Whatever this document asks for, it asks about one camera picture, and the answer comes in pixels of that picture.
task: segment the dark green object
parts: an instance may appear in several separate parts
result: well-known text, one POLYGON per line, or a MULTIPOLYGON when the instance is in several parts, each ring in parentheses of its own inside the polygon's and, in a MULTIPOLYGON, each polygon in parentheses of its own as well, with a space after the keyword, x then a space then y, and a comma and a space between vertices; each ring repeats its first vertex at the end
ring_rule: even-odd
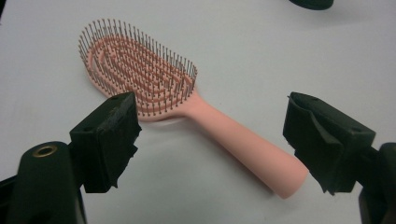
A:
POLYGON ((312 10, 324 10, 332 6, 333 0, 290 0, 299 7, 312 10))

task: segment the hairbrush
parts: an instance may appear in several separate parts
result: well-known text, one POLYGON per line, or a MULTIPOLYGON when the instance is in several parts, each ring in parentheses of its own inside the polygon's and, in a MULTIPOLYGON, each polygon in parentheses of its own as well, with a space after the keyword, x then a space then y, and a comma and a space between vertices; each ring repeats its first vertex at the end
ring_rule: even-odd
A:
POLYGON ((303 184, 308 170, 298 159, 207 104, 195 87, 195 65, 131 24, 93 21, 79 53, 105 96, 135 93, 140 121, 193 119, 281 198, 303 184))

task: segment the white table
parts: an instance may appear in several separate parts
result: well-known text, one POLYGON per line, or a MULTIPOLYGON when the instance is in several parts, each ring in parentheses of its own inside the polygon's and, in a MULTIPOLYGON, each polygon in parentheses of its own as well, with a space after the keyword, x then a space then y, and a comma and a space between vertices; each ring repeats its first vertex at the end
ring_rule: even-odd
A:
MULTIPOLYGON (((317 96, 395 141, 396 2, 336 0, 312 11, 287 0, 8 0, 0 25, 0 179, 38 144, 68 132, 106 98, 85 75, 78 36, 127 21, 192 60, 210 104, 257 134, 282 136, 287 96, 317 96)), ((106 194, 83 194, 89 223, 360 223, 358 196, 323 194, 310 175, 274 195, 187 119, 141 123, 139 150, 106 194)))

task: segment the metal bristle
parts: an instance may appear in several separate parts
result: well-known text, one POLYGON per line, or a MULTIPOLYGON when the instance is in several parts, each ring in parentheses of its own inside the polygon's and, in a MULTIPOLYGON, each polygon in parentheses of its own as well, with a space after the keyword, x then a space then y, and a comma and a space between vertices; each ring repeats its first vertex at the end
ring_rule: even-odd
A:
POLYGON ((93 21, 78 49, 90 80, 107 96, 134 91, 139 116, 155 116, 187 100, 197 69, 131 24, 93 21))

